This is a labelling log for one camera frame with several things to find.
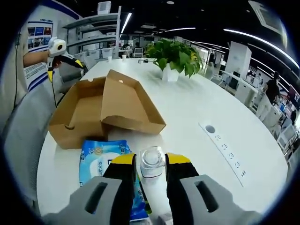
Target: cardboard box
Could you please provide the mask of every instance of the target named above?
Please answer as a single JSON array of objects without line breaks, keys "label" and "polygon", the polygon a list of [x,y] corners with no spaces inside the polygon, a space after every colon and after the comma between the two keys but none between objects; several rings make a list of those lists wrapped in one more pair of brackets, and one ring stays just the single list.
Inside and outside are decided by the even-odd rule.
[{"label": "cardboard box", "polygon": [[78,149],[87,138],[107,138],[115,127],[159,134],[165,121],[135,79],[110,70],[107,77],[77,82],[54,112],[49,131],[63,149]]}]

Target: round table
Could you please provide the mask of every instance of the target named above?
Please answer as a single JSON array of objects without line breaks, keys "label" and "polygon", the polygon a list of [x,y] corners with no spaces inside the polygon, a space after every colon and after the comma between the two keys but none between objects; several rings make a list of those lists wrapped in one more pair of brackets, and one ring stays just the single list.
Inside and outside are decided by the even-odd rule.
[{"label": "round table", "polygon": [[[239,100],[201,75],[163,82],[159,67],[150,62],[139,64],[138,59],[99,62],[82,79],[106,76],[110,69],[138,80],[166,122],[159,135],[115,129],[110,140],[126,139],[135,153],[159,145],[164,152],[188,157],[200,175],[206,174],[228,189],[244,210],[264,213],[276,200],[285,185],[287,163],[271,133]],[[243,184],[203,129],[208,124],[238,155],[247,171]],[[80,153],[80,149],[62,150],[47,134],[37,171],[42,215],[63,209],[79,188]],[[160,188],[155,191],[143,183],[154,217],[170,210],[164,175],[158,183]]]}]

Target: wet wipes package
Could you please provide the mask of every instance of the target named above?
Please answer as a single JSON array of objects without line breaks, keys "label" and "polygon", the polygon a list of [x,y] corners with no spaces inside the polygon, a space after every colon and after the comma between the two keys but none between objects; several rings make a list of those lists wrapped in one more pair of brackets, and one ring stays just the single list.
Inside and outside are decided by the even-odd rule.
[{"label": "wet wipes package", "polygon": [[[131,151],[126,140],[108,142],[84,141],[79,163],[80,186],[95,176],[103,176],[114,158],[128,153],[131,153]],[[135,198],[133,200],[130,220],[141,220],[147,217],[145,200],[138,179],[136,178]]]}]

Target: green leaves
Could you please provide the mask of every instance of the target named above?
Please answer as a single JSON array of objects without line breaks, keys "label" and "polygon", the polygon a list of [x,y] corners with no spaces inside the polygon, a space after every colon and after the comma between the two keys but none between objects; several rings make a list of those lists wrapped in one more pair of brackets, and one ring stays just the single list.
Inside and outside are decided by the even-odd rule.
[{"label": "green leaves", "polygon": [[179,73],[184,70],[185,75],[191,77],[203,68],[199,52],[184,43],[161,39],[149,44],[146,49],[147,57],[154,58],[153,63],[161,70],[169,63],[172,70],[176,69]]},{"label": "green leaves", "polygon": [[166,58],[161,58],[158,62],[159,68],[163,71],[164,68],[167,66],[168,60]]}]

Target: white pot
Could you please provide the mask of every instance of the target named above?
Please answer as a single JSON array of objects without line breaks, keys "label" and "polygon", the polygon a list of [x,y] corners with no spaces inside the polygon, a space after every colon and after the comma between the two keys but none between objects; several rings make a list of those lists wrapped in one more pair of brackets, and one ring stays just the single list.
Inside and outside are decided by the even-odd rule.
[{"label": "white pot", "polygon": [[170,64],[168,63],[163,70],[163,81],[175,82],[178,80],[178,77],[179,77],[178,71],[176,69],[171,70]]}]

